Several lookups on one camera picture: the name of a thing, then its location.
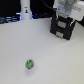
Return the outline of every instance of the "cable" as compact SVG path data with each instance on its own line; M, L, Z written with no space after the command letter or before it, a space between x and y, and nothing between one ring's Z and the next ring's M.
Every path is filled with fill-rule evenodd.
M42 0L42 2L44 3L44 5L45 5L47 8L52 9L52 10L54 10L54 11L56 11L56 10L57 10L56 8L52 8L52 7L48 6L48 5L45 3L45 1L44 1L44 0Z

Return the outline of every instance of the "white surface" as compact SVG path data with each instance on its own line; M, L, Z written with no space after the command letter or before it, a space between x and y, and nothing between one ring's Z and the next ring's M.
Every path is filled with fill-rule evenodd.
M68 41L50 33L50 22L0 24L0 84L84 84L84 28L77 23Z

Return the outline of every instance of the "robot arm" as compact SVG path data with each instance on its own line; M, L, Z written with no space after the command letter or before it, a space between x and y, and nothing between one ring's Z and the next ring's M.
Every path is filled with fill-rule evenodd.
M57 8L52 16L50 32L69 40L76 20L84 16L84 2L78 0L55 0L53 8Z
M57 8L56 14L81 21L84 16L84 1L55 0L53 8Z

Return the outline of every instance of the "small green object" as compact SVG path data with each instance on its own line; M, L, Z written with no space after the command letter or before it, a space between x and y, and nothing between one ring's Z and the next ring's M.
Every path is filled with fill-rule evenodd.
M26 68L27 68L27 69L31 69L33 66L34 66L33 60L28 60L28 61L26 62Z

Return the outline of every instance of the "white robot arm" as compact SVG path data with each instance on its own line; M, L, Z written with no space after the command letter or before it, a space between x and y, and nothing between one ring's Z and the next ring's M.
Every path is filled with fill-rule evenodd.
M30 0L20 0L21 3L21 20L31 20L32 12L30 9Z
M78 21L84 16L84 1L55 0L53 8L57 8L57 15L63 14Z

